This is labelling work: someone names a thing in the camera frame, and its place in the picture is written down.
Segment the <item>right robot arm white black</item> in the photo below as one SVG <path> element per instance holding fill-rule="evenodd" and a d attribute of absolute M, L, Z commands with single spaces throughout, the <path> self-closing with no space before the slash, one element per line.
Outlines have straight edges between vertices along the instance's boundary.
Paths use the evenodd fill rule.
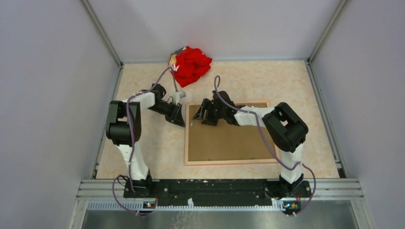
<path fill-rule="evenodd" d="M 212 99 L 205 98 L 192 117 L 204 125 L 216 126 L 223 119 L 230 125 L 265 128 L 280 156 L 279 180 L 266 187 L 266 193 L 276 199 L 311 196 L 308 182 L 304 181 L 301 154 L 309 128 L 285 102 L 275 107 L 254 107 L 235 104 L 225 91 L 214 91 Z"/>

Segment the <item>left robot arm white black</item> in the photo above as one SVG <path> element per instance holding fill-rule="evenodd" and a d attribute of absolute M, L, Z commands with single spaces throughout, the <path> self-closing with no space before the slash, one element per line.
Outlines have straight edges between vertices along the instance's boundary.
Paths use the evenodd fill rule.
<path fill-rule="evenodd" d="M 147 167 L 140 147 L 142 133 L 141 112 L 151 110 L 163 115 L 171 124 L 185 127 L 180 100 L 185 92 L 176 91 L 172 101 L 165 101 L 165 88 L 154 84 L 127 100 L 114 100 L 109 103 L 106 121 L 106 136 L 121 152 L 128 167 L 127 187 L 134 194 L 148 197 L 153 192 L 150 170 Z"/>

